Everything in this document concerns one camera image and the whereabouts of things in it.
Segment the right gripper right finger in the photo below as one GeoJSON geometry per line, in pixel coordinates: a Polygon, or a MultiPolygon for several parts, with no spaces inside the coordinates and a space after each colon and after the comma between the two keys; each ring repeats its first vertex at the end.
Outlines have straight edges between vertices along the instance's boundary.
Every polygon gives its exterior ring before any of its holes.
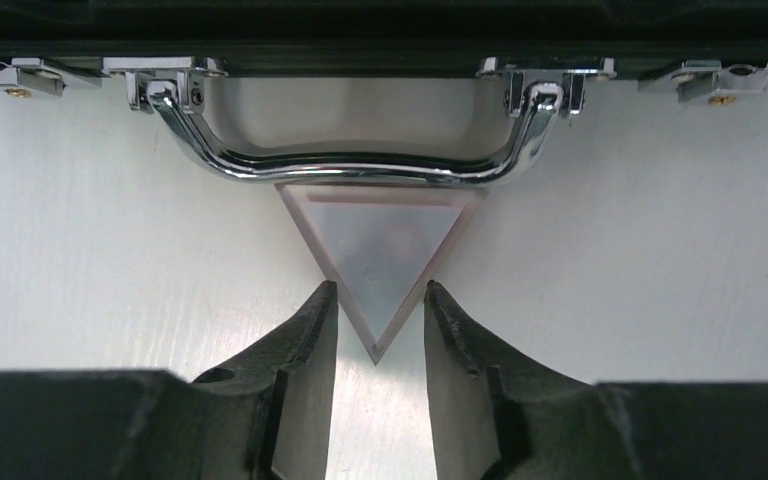
{"type": "Polygon", "coordinates": [[[768,382],[588,384],[424,297],[441,479],[768,479],[768,382]]]}

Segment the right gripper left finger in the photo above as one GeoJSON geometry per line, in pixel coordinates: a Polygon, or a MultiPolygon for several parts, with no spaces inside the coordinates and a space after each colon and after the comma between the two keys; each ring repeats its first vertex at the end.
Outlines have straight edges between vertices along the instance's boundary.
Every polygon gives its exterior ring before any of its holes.
{"type": "Polygon", "coordinates": [[[0,371],[0,479],[321,479],[338,290],[185,381],[162,370],[0,371]]]}

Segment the black aluminium poker case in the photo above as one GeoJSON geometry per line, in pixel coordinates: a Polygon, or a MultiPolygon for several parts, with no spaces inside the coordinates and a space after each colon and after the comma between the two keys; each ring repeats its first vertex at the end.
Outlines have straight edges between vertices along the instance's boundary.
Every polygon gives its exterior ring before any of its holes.
{"type": "Polygon", "coordinates": [[[709,105],[768,90],[768,1],[0,1],[0,91],[59,99],[111,77],[229,179],[486,187],[540,158],[590,81],[709,105]],[[210,80],[301,76],[499,80],[513,125],[454,160],[234,148],[205,119],[210,80]]]}

